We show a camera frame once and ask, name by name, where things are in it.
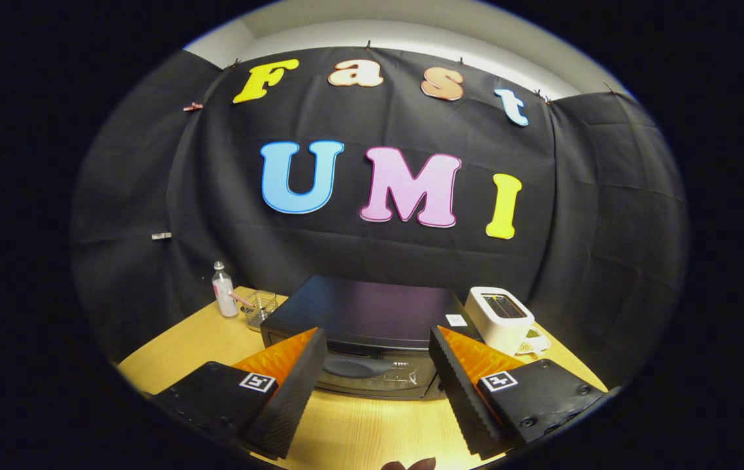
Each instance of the yellow letter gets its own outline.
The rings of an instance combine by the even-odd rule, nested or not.
[[[265,63],[264,65],[253,67],[250,69],[250,78],[244,84],[244,89],[241,90],[241,93],[238,93],[238,96],[232,99],[232,102],[240,103],[241,101],[250,101],[250,99],[258,99],[267,95],[267,91],[264,89],[265,84],[267,86],[275,86],[282,79],[282,75],[285,74],[285,69],[293,71],[296,67],[299,67],[299,61],[296,59]]]
[[[347,60],[334,66],[336,72],[328,75],[328,83],[334,86],[379,86],[383,83],[380,64],[374,60]]]
[[[493,238],[514,237],[514,205],[517,193],[523,188],[520,180],[514,176],[497,173],[494,175],[496,185],[496,206],[494,206],[494,220],[485,227],[485,233]]]

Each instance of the wooden table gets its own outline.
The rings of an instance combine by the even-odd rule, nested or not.
[[[241,296],[251,292],[235,289]],[[285,300],[279,297],[280,304]],[[551,340],[543,357],[607,392],[572,352],[537,328]],[[156,394],[207,361],[232,365],[262,350],[261,334],[247,328],[243,313],[225,318],[213,302],[134,351],[118,369],[139,390]],[[516,357],[524,363],[539,359],[533,354]],[[431,457],[437,470],[464,470],[499,458],[482,461],[470,455],[446,398],[389,401],[314,390],[287,458],[268,462],[291,470],[380,470],[393,460],[409,467]]]

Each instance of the plastic bottle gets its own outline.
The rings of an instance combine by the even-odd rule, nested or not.
[[[228,318],[232,318],[238,315],[238,306],[235,303],[235,299],[229,297],[229,293],[232,292],[232,279],[226,271],[223,271],[223,263],[216,261],[214,265],[216,273],[212,276],[212,288],[216,292],[216,300],[218,301],[218,309],[220,309],[220,315]]]

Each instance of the pink letter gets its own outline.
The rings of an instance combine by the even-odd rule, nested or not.
[[[372,190],[369,203],[360,211],[360,217],[369,222],[387,222],[392,211],[387,207],[387,194],[392,194],[401,220],[407,222],[419,201],[425,199],[425,208],[419,212],[419,222],[429,227],[452,227],[453,180],[462,161],[452,155],[435,154],[429,157],[416,178],[410,173],[404,156],[392,147],[372,147],[366,152],[372,161]]]

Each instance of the orange letter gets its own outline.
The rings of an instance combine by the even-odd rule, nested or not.
[[[347,60],[334,66],[338,71],[328,75],[328,83],[334,86],[379,86],[383,83],[380,64],[374,60]]]
[[[258,99],[267,95],[267,91],[264,89],[265,84],[267,86],[275,86],[282,79],[282,75],[285,74],[285,69],[293,71],[296,67],[299,67],[299,61],[296,59],[265,63],[264,65],[253,67],[250,69],[250,78],[244,84],[244,89],[241,90],[241,93],[238,93],[238,96],[232,99],[232,102],[240,103],[241,101],[250,101],[250,99]]]
[[[426,80],[421,82],[421,91],[426,96],[456,101],[464,96],[464,90],[460,83],[464,77],[455,70],[443,69],[441,67],[430,67],[425,70]]]

